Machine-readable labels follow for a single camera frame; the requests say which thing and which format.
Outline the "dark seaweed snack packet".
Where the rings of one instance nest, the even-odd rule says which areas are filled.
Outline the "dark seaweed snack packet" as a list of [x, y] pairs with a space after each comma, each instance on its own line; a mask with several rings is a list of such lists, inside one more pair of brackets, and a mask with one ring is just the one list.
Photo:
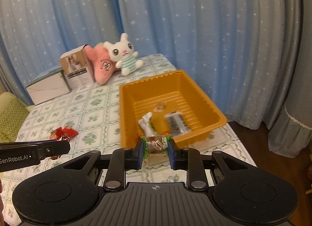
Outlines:
[[191, 129], [183, 120], [181, 112], [175, 111], [164, 115], [164, 118], [169, 124], [171, 134], [174, 137], [182, 136], [191, 132]]

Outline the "green brown candy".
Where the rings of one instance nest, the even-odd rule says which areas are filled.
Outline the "green brown candy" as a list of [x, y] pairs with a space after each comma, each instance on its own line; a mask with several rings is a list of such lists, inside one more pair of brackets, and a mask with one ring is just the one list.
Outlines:
[[140, 138], [144, 142], [143, 159], [145, 160], [151, 156], [168, 156], [168, 142], [171, 137], [171, 134], [150, 137], [141, 136]]

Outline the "silver foil snack packet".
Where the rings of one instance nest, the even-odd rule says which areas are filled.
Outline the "silver foil snack packet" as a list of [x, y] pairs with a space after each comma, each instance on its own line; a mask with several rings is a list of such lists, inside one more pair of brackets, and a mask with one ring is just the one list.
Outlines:
[[141, 129], [144, 131], [145, 137], [157, 136], [157, 132], [153, 128], [151, 123], [152, 113], [148, 112], [141, 119], [138, 120], [138, 124]]

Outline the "small brown clear candy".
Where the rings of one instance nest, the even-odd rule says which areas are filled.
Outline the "small brown clear candy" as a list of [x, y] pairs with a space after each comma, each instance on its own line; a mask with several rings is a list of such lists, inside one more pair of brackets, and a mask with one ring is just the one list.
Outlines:
[[153, 109], [154, 112], [163, 112], [166, 108], [165, 102], [159, 102], [157, 103], [156, 107]]

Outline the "dark red candy packet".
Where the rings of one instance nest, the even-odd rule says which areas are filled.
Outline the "dark red candy packet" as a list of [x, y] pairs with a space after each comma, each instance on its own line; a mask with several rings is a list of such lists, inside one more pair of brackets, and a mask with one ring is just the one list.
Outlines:
[[[69, 137], [66, 137], [66, 138], [64, 138], [64, 139], [58, 139], [58, 141], [61, 141], [61, 140], [65, 140], [65, 141], [67, 141], [68, 143], [70, 143]], [[61, 156], [62, 156], [62, 155], [51, 156], [49, 159], [51, 159], [51, 160], [58, 160], [59, 158], [61, 158]]]

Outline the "red glossy snack packet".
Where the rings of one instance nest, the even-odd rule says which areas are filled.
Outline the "red glossy snack packet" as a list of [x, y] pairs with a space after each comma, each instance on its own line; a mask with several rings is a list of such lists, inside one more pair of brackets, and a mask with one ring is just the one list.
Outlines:
[[66, 140], [70, 142], [72, 138], [78, 135], [78, 131], [66, 126], [64, 128], [58, 127], [50, 133], [51, 140]]

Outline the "floral green white tablecloth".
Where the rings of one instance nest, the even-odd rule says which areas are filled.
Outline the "floral green white tablecloth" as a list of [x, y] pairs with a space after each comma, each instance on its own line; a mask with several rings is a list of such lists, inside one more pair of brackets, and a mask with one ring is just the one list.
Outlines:
[[[175, 66], [161, 54], [142, 59], [143, 68], [127, 77], [115, 72], [104, 86], [94, 83], [78, 88], [69, 94], [37, 105], [30, 111], [19, 130], [17, 142], [46, 140], [53, 130], [65, 126], [73, 128], [79, 134], [71, 140], [69, 154], [61, 156], [60, 159], [47, 158], [41, 161], [40, 165], [4, 173], [1, 194], [4, 203], [4, 221], [9, 225], [19, 225], [21, 222], [12, 204], [12, 193], [21, 181], [93, 149], [101, 151], [102, 154], [110, 154], [120, 148], [119, 86], [176, 70]], [[209, 155], [214, 150], [221, 150], [256, 166], [229, 124], [215, 129], [206, 140], [196, 142], [191, 147], [199, 150], [201, 154]], [[141, 170], [128, 171], [126, 180], [185, 182], [186, 172], [173, 171], [166, 156], [151, 156], [143, 161]]]

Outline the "white green flat box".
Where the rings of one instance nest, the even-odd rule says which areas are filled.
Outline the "white green flat box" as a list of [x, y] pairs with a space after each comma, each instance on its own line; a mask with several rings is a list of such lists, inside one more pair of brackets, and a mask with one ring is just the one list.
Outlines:
[[61, 66], [40, 73], [28, 86], [26, 86], [32, 102], [39, 105], [51, 99], [71, 92], [71, 88], [65, 79]]

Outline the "orange plastic tray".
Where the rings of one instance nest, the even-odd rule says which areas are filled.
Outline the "orange plastic tray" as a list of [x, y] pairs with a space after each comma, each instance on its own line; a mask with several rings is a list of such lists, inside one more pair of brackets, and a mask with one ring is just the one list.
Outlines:
[[[144, 131], [138, 120], [151, 112], [151, 123], [157, 133], [170, 131], [165, 114], [181, 112], [191, 132], [175, 138], [178, 147], [205, 140], [224, 126], [227, 119], [213, 101], [183, 70], [176, 70], [120, 86], [121, 146], [134, 147]], [[157, 103], [165, 102], [163, 112], [154, 112]]]

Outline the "brown white product box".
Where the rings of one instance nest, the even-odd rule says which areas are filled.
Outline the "brown white product box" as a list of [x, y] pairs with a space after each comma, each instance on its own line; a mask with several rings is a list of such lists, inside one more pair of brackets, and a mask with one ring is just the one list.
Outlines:
[[82, 45], [65, 52], [59, 59], [64, 76], [72, 90], [95, 82], [93, 65], [84, 52], [86, 46]]

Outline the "pink star plush toy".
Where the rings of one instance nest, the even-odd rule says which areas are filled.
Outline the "pink star plush toy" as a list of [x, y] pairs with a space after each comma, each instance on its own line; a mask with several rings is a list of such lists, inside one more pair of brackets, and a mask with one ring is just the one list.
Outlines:
[[85, 45], [83, 51], [93, 65], [94, 77], [99, 85], [106, 84], [112, 74], [120, 70], [116, 67], [116, 62], [113, 62], [109, 57], [108, 50], [104, 48], [102, 42], [94, 48], [90, 45]]

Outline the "grey lace-trimmed curtain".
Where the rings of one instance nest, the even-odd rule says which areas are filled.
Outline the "grey lace-trimmed curtain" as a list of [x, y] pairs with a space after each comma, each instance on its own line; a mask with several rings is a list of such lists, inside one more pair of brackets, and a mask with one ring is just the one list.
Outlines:
[[284, 0], [284, 40], [263, 121], [273, 153], [294, 158], [311, 141], [311, 0]]

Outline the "white bunny plush toy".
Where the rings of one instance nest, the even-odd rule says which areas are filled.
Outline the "white bunny plush toy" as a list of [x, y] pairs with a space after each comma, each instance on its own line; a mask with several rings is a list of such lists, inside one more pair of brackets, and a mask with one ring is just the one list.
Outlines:
[[133, 45], [128, 41], [127, 33], [121, 34], [119, 42], [104, 42], [104, 48], [108, 50], [111, 61], [115, 62], [115, 67], [121, 70], [123, 76], [128, 76], [144, 65], [143, 60], [137, 59], [138, 52], [134, 51]]

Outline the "blue star curtain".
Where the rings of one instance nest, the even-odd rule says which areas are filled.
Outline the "blue star curtain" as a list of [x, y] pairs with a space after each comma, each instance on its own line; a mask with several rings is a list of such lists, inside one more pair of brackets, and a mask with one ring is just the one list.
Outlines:
[[1, 85], [26, 86], [78, 46], [126, 32], [141, 56], [163, 54], [239, 124], [271, 128], [300, 43], [300, 0], [1, 0]]

